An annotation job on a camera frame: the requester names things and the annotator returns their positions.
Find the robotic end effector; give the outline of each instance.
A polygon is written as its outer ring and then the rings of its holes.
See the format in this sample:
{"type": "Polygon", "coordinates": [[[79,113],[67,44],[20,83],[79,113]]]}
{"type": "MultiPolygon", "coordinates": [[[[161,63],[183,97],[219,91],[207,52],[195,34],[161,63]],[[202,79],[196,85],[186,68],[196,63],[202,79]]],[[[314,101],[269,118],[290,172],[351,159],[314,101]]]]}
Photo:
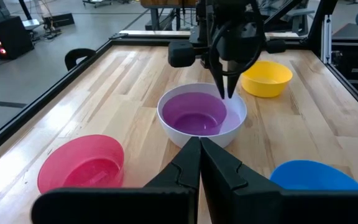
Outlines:
{"type": "Polygon", "coordinates": [[[173,67],[188,67],[201,57],[201,64],[211,71],[222,99],[223,76],[227,93],[232,97],[242,72],[259,58],[266,44],[264,22],[257,0],[200,0],[197,4],[198,27],[189,42],[171,42],[168,62],[173,67]],[[227,71],[219,58],[228,62],[227,71]]]}

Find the gray floor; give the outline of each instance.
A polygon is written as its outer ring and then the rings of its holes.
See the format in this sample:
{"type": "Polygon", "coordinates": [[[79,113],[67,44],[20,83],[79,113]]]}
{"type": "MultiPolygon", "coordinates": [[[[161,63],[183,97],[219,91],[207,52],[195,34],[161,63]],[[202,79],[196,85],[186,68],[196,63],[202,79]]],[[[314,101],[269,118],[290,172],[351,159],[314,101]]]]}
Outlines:
{"type": "MultiPolygon", "coordinates": [[[[333,15],[333,31],[348,22],[354,22],[358,6],[348,6],[347,3],[339,1],[337,5],[333,15]]],[[[35,19],[40,19],[40,14],[45,12],[42,3],[40,7],[35,7],[33,2],[26,4],[35,19]]],[[[319,0],[310,0],[309,7],[317,8],[318,4],[319,0]]],[[[19,4],[6,2],[6,5],[11,14],[21,16],[25,20],[19,4]]],[[[145,23],[150,20],[150,12],[142,15],[146,9],[138,2],[132,4],[113,2],[111,6],[94,8],[90,4],[84,7],[80,0],[49,0],[47,5],[53,15],[71,12],[75,25],[62,27],[62,35],[52,42],[36,43],[33,51],[16,60],[0,61],[0,101],[24,104],[34,101],[66,74],[63,59],[69,50],[79,47],[97,49],[109,36],[124,28],[144,30],[145,23]]],[[[309,25],[312,24],[313,16],[314,14],[309,18],[309,25]]],[[[190,28],[190,17],[187,17],[186,21],[185,24],[182,22],[182,28],[190,28]]],[[[36,31],[42,33],[43,29],[39,27],[36,31]]],[[[0,107],[0,127],[20,110],[0,107]]]]}

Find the wooden tabletop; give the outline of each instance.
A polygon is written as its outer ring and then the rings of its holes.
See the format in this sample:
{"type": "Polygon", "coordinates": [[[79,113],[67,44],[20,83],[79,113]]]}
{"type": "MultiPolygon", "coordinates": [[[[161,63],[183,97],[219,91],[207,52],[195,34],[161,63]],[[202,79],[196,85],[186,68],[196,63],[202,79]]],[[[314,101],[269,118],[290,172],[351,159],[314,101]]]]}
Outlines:
{"type": "MultiPolygon", "coordinates": [[[[330,164],[358,181],[358,102],[309,51],[262,54],[294,74],[276,98],[256,98],[226,150],[260,174],[292,159],[330,164]]],[[[199,62],[172,68],[166,47],[113,47],[0,147],[0,223],[30,223],[40,167],[57,147],[87,134],[125,150],[125,187],[142,187],[180,150],[164,133],[158,99],[182,84],[213,82],[199,62]]],[[[210,223],[201,190],[199,223],[210,223]]]]}

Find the black chair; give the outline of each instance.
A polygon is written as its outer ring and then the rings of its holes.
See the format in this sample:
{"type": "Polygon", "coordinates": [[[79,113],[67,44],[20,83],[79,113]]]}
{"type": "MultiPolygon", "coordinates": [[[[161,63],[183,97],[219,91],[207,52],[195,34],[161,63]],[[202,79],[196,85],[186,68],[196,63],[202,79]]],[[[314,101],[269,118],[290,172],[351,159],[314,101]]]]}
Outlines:
{"type": "Polygon", "coordinates": [[[65,64],[67,70],[71,70],[77,65],[77,60],[85,57],[84,60],[90,59],[96,54],[95,50],[92,49],[74,49],[69,51],[65,56],[65,64]]]}

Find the bowl rim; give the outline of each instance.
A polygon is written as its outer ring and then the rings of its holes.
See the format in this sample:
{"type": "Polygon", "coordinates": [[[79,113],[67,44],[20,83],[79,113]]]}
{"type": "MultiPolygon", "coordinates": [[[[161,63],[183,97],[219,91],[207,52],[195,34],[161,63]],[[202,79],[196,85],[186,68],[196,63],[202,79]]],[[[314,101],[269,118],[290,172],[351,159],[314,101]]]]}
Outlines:
{"type": "MultiPolygon", "coordinates": [[[[41,168],[39,169],[38,175],[37,175],[37,188],[38,188],[39,192],[41,192],[41,189],[40,189],[41,170],[43,170],[43,168],[46,167],[47,161],[50,162],[50,161],[51,161],[50,158],[51,158],[53,155],[56,155],[56,153],[57,153],[58,151],[60,151],[60,148],[61,148],[61,147],[63,147],[64,145],[66,145],[66,144],[68,144],[68,143],[70,143],[70,142],[72,142],[72,141],[75,141],[75,140],[77,140],[77,139],[79,139],[79,138],[89,138],[89,137],[96,137],[96,136],[100,136],[100,137],[103,137],[103,138],[106,138],[106,137],[107,137],[107,138],[111,138],[111,139],[113,139],[113,140],[115,140],[115,141],[118,142],[118,146],[119,146],[118,148],[119,148],[120,151],[122,151],[122,162],[117,163],[117,162],[115,162],[115,161],[113,161],[113,160],[111,160],[111,159],[107,159],[107,158],[103,158],[103,159],[110,160],[110,161],[112,161],[112,162],[114,162],[114,163],[117,164],[117,166],[119,167],[119,172],[118,172],[117,174],[119,174],[120,172],[122,172],[122,170],[124,169],[124,164],[125,164],[125,151],[124,151],[124,148],[122,147],[121,143],[120,143],[117,139],[115,139],[115,138],[113,138],[113,137],[111,137],[111,136],[108,136],[108,135],[106,135],[106,134],[89,134],[89,135],[84,135],[84,136],[80,136],[80,137],[77,137],[77,138],[73,138],[73,139],[67,141],[66,143],[62,144],[61,146],[58,146],[58,147],[46,158],[46,160],[45,160],[44,163],[42,164],[41,168]]],[[[87,158],[87,159],[84,160],[80,165],[75,166],[75,168],[74,168],[73,170],[75,170],[77,167],[83,165],[85,162],[89,162],[89,161],[91,161],[91,160],[93,160],[93,159],[99,159],[99,158],[102,158],[102,157],[98,156],[98,157],[90,157],[90,158],[87,158]]],[[[72,173],[73,170],[71,170],[70,172],[68,172],[67,175],[65,175],[65,178],[64,178],[64,179],[66,179],[66,178],[72,173]]]]}
{"type": "Polygon", "coordinates": [[[225,134],[228,134],[228,133],[230,133],[230,132],[236,130],[236,129],[239,128],[239,127],[244,123],[244,121],[247,119],[247,115],[248,115],[247,105],[246,105],[246,103],[244,102],[244,100],[241,98],[241,96],[235,91],[234,94],[233,94],[233,96],[232,96],[232,98],[233,98],[233,97],[238,97],[238,98],[240,98],[240,100],[241,100],[241,102],[242,102],[242,105],[241,105],[241,106],[244,106],[244,108],[246,109],[246,114],[245,114],[244,118],[243,118],[243,119],[240,119],[240,123],[239,123],[235,128],[232,128],[232,129],[230,129],[230,130],[228,130],[228,131],[226,131],[226,132],[224,132],[224,133],[219,133],[219,134],[210,135],[210,136],[198,136],[198,135],[187,134],[187,133],[181,132],[181,131],[179,131],[179,130],[176,130],[175,128],[171,127],[170,125],[168,125],[168,124],[164,121],[164,119],[163,119],[163,117],[162,117],[162,115],[160,114],[160,111],[159,111],[160,103],[161,103],[161,99],[164,98],[164,96],[165,96],[166,94],[170,93],[170,92],[173,91],[173,90],[176,90],[177,88],[181,88],[181,87],[187,86],[187,85],[209,85],[209,86],[215,86],[215,85],[212,84],[212,83],[189,83],[189,84],[184,84],[184,85],[177,86],[177,87],[175,87],[175,88],[173,88],[173,89],[171,89],[171,90],[168,90],[166,93],[164,93],[164,94],[161,96],[161,98],[158,100],[158,103],[157,103],[157,114],[158,114],[159,120],[160,120],[163,124],[165,124],[166,127],[170,128],[171,130],[173,130],[173,131],[175,131],[175,132],[177,132],[177,133],[180,133],[180,134],[184,134],[184,135],[186,135],[186,136],[190,136],[190,137],[212,138],[212,137],[217,137],[217,136],[223,136],[223,135],[225,135],[225,134]]]}
{"type": "Polygon", "coordinates": [[[326,167],[326,168],[328,168],[328,169],[332,169],[332,170],[334,170],[335,172],[340,173],[341,175],[346,176],[347,178],[353,180],[353,183],[355,183],[355,185],[358,185],[358,181],[356,181],[356,180],[355,180],[354,178],[352,178],[351,176],[345,174],[343,171],[341,171],[341,170],[339,170],[339,169],[337,169],[337,168],[335,168],[335,167],[333,167],[333,166],[330,166],[330,165],[328,165],[328,164],[325,164],[325,163],[323,163],[323,162],[313,161],[313,160],[309,160],[309,159],[293,159],[293,160],[289,160],[289,161],[283,162],[282,164],[280,164],[280,165],[276,166],[276,168],[274,168],[272,174],[271,174],[270,177],[269,177],[269,180],[273,177],[274,174],[277,174],[278,168],[280,168],[281,166],[286,166],[286,165],[288,165],[288,164],[295,163],[295,162],[307,162],[307,163],[310,163],[310,164],[322,165],[322,166],[324,166],[324,167],[326,167]]]}
{"type": "Polygon", "coordinates": [[[288,79],[286,79],[285,81],[282,81],[282,82],[277,82],[277,83],[267,83],[267,82],[261,82],[261,81],[258,81],[258,80],[254,80],[250,77],[248,77],[247,75],[245,75],[245,72],[241,73],[241,77],[242,78],[246,78],[247,80],[250,80],[252,82],[255,82],[255,83],[260,83],[260,84],[268,84],[268,85],[279,85],[279,84],[284,84],[284,83],[288,83],[289,81],[291,81],[291,79],[293,78],[293,73],[292,71],[285,65],[281,64],[281,63],[278,63],[278,62],[273,62],[273,61],[268,61],[268,60],[259,60],[259,61],[256,61],[255,64],[257,63],[272,63],[272,64],[275,64],[275,65],[279,65],[281,67],[284,67],[286,70],[288,70],[290,72],[290,77],[288,79]]]}

